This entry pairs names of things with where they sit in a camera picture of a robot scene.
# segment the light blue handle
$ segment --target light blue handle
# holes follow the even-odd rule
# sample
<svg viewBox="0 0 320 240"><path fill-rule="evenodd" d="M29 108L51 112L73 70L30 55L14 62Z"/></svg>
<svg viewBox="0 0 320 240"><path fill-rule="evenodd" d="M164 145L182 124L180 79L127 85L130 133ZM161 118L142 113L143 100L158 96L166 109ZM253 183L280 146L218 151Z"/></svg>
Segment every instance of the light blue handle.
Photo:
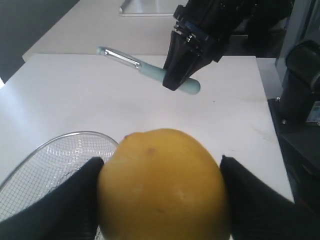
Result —
<svg viewBox="0 0 320 240"><path fill-rule="evenodd" d="M139 72L141 74L157 80L161 84L163 83L167 70L150 65L144 61L140 61L140 64L141 68L139 69ZM201 85L197 80L188 78L178 89L187 94L195 95L200 91Z"/></svg>

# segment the white table surface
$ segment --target white table surface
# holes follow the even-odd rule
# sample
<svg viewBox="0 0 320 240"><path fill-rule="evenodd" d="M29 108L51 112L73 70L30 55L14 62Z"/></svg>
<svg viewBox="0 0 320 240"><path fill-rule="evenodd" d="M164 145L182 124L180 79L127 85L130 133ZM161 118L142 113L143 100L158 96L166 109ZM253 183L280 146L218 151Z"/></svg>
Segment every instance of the white table surface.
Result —
<svg viewBox="0 0 320 240"><path fill-rule="evenodd" d="M95 54L108 46L131 55L167 55L173 16L120 16L124 0L80 0L24 55Z"/></svg>
<svg viewBox="0 0 320 240"><path fill-rule="evenodd" d="M162 66L165 56L141 56ZM172 92L103 56L34 55L0 90L0 182L33 150L74 131L117 142L132 132L182 130L217 163L236 158L293 200L255 57L223 57L194 76L201 92Z"/></svg>

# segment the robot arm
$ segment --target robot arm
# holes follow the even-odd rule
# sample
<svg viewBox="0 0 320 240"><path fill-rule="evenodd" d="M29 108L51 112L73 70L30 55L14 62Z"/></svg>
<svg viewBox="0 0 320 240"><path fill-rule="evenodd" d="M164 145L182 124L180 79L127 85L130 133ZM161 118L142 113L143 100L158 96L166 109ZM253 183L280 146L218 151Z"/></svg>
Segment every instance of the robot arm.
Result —
<svg viewBox="0 0 320 240"><path fill-rule="evenodd" d="M186 6L179 5L173 15L177 22L163 67L167 70L163 86L175 91L193 73L218 62L245 17L252 19L247 24L252 35L287 17L292 4L292 0L189 0Z"/></svg>

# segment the metal mesh basket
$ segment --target metal mesh basket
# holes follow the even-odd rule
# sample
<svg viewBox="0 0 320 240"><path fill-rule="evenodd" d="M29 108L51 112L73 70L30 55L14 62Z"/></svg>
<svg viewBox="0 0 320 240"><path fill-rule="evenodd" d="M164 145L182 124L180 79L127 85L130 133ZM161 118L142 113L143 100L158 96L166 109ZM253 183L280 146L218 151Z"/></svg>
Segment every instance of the metal mesh basket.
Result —
<svg viewBox="0 0 320 240"><path fill-rule="evenodd" d="M116 147L112 138L89 131L62 135L42 145L0 186L0 222L43 198L90 158L108 161ZM99 229L95 239L103 239Z"/></svg>

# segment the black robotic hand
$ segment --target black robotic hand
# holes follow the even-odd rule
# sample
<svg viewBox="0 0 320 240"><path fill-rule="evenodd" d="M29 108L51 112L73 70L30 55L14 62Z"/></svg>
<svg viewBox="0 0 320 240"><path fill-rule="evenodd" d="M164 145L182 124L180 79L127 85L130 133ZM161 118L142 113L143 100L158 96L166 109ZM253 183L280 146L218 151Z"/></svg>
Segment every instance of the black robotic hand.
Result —
<svg viewBox="0 0 320 240"><path fill-rule="evenodd" d="M218 62L244 19L248 44L263 41L270 28L290 15L293 4L294 0L189 0L179 5L163 86L174 91L199 69Z"/></svg>
<svg viewBox="0 0 320 240"><path fill-rule="evenodd" d="M2 240L94 240L101 158L26 210L0 223ZM234 240L314 240L320 219L266 186L239 162L223 157L220 170L231 208Z"/></svg>
<svg viewBox="0 0 320 240"><path fill-rule="evenodd" d="M94 240L97 181L104 162L90 159L59 187L0 222L1 240Z"/></svg>

